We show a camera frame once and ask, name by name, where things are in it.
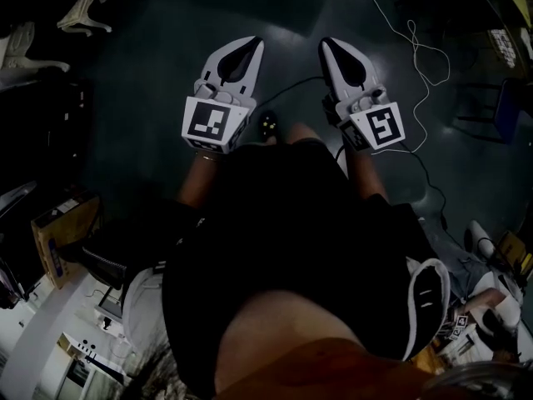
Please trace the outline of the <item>person's chest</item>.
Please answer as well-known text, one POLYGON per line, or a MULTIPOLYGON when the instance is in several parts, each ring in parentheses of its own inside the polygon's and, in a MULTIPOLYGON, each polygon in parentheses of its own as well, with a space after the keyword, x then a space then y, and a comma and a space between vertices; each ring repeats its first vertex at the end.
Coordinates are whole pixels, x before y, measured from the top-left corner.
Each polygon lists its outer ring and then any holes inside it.
POLYGON ((418 400, 431 378, 371 355, 325 308, 273 291, 248 301, 223 334, 214 400, 418 400))

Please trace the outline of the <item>blue chair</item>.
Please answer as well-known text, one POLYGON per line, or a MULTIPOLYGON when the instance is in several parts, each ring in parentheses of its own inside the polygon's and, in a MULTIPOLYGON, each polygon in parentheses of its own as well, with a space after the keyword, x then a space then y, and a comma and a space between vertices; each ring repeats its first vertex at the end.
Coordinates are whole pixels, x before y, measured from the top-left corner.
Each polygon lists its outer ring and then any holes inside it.
POLYGON ((484 109, 491 110, 490 117, 456 117, 456 120, 460 122, 490 125, 492 130, 496 132, 496 136, 491 137, 460 129, 461 132, 471 138, 489 143, 509 145, 515 137, 520 114, 526 113, 533 118, 533 82, 508 77, 501 84, 470 82, 462 83, 461 87, 497 92, 496 103, 494 105, 483 105, 484 109))

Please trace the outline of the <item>white ornate furniture leg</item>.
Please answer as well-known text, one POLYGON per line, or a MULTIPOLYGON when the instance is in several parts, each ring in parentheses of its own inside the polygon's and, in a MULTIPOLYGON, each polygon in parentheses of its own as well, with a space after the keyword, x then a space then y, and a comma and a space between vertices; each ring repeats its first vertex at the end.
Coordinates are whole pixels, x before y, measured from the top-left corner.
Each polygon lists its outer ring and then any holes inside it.
POLYGON ((33 22, 22 23, 5 37, 0 37, 0 88, 30 78, 45 68, 70 70, 65 62, 37 60, 27 56, 35 38, 33 22))
POLYGON ((94 0, 77 0, 67 14, 57 22, 57 27, 65 33, 84 33, 87 37, 92 36, 91 28, 101 28, 106 33, 111 33, 112 28, 101 22, 92 20, 88 15, 88 9, 94 0))

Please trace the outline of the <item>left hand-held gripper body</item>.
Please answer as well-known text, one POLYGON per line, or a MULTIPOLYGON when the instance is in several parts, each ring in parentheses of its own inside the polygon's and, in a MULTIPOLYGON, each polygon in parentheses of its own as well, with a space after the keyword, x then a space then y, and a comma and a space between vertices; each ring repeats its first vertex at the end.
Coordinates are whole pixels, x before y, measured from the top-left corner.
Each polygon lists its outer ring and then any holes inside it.
POLYGON ((253 97, 236 97, 198 80, 194 95, 185 103, 182 138, 196 150, 228 154, 236 147, 256 107, 253 97))

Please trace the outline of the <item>person's black clothing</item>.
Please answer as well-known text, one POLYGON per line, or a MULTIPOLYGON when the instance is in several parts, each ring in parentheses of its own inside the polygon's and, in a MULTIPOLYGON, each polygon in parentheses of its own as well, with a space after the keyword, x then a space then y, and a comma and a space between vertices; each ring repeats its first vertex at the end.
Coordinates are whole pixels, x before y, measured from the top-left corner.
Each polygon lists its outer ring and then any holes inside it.
POLYGON ((358 197, 322 142, 240 147, 167 259, 178 374, 212 398, 223 333, 248 299, 275 290, 324 307, 370 353, 409 358, 421 346, 409 339, 407 263, 434 256, 412 207, 358 197))

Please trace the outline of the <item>large black case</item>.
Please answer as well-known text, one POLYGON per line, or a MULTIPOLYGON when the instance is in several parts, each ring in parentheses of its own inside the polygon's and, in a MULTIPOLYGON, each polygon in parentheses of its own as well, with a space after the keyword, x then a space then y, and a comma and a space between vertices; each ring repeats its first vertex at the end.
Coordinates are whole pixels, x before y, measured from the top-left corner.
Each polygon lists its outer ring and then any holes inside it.
POLYGON ((74 176, 87 151, 92 98, 92 84, 82 80, 0 91, 0 189, 74 176))

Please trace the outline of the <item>plain cardboard box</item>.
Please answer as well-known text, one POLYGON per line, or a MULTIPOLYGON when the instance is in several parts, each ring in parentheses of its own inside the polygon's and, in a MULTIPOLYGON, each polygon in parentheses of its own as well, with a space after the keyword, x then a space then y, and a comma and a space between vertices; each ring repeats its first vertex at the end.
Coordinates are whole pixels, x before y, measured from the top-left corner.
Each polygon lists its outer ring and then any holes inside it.
POLYGON ((533 253, 526 249, 525 243, 513 232, 506 231, 498 243, 503 258, 520 275, 526 275, 533 268, 533 253))

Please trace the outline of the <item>cardboard box with blue label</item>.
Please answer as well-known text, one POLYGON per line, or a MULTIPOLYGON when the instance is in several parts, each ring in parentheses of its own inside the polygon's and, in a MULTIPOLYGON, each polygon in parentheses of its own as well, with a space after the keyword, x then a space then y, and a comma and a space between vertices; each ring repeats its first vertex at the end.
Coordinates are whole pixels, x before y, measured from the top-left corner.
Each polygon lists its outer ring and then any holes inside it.
POLYGON ((99 196, 88 191, 68 198, 31 222, 41 263, 56 289, 62 289, 81 268, 75 261, 65 260, 59 249, 81 241, 98 226, 100 209, 99 196))

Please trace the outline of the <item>white mesh panel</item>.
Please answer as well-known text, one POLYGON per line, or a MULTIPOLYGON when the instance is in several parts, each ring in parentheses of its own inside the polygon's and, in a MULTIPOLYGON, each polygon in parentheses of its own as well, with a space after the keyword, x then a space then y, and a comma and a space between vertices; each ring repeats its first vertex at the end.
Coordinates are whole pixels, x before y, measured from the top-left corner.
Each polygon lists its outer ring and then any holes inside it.
POLYGON ((505 28, 490 29, 487 33, 496 53, 505 62, 506 66, 514 68, 517 63, 517 51, 508 30, 505 28))

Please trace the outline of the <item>white round appliance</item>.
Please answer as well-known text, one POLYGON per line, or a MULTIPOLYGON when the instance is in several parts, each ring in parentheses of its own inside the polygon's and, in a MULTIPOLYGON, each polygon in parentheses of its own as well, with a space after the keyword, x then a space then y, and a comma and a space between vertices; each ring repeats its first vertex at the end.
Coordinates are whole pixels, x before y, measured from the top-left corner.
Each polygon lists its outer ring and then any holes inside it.
POLYGON ((465 250, 489 259, 496 253, 496 246, 488 232, 476 221, 471 220, 464 233, 465 250))

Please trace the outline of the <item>person's right leg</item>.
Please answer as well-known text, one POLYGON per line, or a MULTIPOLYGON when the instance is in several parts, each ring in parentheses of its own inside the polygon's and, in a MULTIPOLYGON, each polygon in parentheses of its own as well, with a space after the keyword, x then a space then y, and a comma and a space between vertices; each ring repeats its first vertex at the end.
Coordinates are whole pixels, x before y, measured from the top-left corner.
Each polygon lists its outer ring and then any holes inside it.
POLYGON ((303 140, 320 140, 319 135, 303 122, 295 123, 286 135, 286 142, 293 144, 303 140))

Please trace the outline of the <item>black zippered bag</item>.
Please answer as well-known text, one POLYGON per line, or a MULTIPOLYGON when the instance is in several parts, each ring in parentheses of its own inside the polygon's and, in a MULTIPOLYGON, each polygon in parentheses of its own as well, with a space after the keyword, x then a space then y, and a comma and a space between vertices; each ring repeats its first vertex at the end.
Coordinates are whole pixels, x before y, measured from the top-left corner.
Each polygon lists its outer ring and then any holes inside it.
POLYGON ((120 263, 106 259, 82 246, 80 263, 101 283, 120 290, 124 284, 127 268, 120 263))

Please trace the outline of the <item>person's left forearm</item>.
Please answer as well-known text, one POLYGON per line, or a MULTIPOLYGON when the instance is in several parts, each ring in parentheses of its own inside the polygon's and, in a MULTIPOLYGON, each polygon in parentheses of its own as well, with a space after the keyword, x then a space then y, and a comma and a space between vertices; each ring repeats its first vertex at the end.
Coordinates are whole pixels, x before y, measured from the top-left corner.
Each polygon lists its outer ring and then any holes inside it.
POLYGON ((197 152, 178 191, 177 201, 192 208, 201 208, 207 202, 220 165, 220 158, 215 153, 197 152))

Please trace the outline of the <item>white cloth bag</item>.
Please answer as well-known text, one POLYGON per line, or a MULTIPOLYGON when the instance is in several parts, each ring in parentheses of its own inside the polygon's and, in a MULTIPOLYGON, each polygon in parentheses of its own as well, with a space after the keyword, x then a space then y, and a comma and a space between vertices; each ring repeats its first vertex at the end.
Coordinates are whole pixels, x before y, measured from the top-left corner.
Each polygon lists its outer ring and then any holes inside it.
POLYGON ((122 327, 135 353, 164 343, 167 331, 162 310, 162 274, 142 270, 130 283, 122 303, 122 327))

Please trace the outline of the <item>person's right forearm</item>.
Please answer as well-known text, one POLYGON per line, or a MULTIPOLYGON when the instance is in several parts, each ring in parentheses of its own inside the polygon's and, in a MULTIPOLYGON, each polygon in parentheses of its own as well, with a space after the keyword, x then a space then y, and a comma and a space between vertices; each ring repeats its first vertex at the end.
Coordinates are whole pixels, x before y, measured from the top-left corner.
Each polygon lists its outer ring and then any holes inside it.
POLYGON ((379 195, 388 201, 388 196, 375 169, 371 156, 355 152, 351 148, 345 152, 346 169, 350 183, 361 199, 379 195))

